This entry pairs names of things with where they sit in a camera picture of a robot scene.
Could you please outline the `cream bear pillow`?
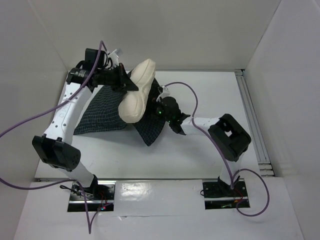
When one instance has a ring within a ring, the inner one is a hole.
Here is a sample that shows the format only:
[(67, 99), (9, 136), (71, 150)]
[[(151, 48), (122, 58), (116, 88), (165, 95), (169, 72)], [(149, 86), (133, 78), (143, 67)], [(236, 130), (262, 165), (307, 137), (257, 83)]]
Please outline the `cream bear pillow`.
[(150, 58), (139, 63), (130, 72), (130, 79), (139, 90), (127, 91), (118, 106), (118, 114), (125, 123), (133, 124), (142, 119), (155, 73), (156, 63)]

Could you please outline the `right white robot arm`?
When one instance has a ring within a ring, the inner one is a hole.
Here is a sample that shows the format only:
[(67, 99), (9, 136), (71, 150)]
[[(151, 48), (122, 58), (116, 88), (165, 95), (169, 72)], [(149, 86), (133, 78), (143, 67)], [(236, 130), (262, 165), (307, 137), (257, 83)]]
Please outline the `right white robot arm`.
[(158, 97), (152, 103), (156, 106), (155, 115), (168, 122), (174, 133), (208, 137), (224, 162), (218, 177), (218, 190), (223, 196), (230, 196), (239, 180), (237, 174), (242, 157), (252, 142), (247, 131), (228, 113), (214, 118), (185, 114), (171, 96)]

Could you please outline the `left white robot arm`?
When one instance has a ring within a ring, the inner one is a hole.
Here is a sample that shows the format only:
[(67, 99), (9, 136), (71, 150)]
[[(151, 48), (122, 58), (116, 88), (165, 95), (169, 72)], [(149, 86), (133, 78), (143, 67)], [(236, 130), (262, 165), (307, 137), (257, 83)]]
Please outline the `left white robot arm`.
[(66, 77), (64, 93), (51, 124), (41, 136), (34, 136), (32, 146), (41, 161), (63, 172), (81, 186), (88, 200), (99, 193), (98, 179), (81, 163), (81, 152), (72, 146), (74, 131), (82, 110), (98, 86), (110, 86), (115, 91), (136, 91), (119, 62), (120, 51), (87, 48), (85, 59), (72, 68)]

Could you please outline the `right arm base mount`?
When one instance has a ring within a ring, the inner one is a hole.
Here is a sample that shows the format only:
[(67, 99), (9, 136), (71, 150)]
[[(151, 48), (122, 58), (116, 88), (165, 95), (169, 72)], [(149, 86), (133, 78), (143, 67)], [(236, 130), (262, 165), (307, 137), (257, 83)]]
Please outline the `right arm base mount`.
[(204, 179), (199, 193), (206, 210), (250, 208), (245, 180), (236, 180), (234, 189), (219, 179)]

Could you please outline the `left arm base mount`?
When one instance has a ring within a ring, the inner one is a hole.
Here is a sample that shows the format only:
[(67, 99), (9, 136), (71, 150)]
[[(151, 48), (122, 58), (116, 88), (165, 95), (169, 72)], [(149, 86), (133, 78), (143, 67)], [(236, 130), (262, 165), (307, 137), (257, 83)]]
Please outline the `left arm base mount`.
[[(71, 187), (59, 186), (62, 190), (69, 192), (67, 211), (70, 213), (85, 212), (84, 194), (77, 184)], [(109, 180), (99, 180), (95, 193), (85, 192), (88, 212), (113, 212), (116, 182)]]

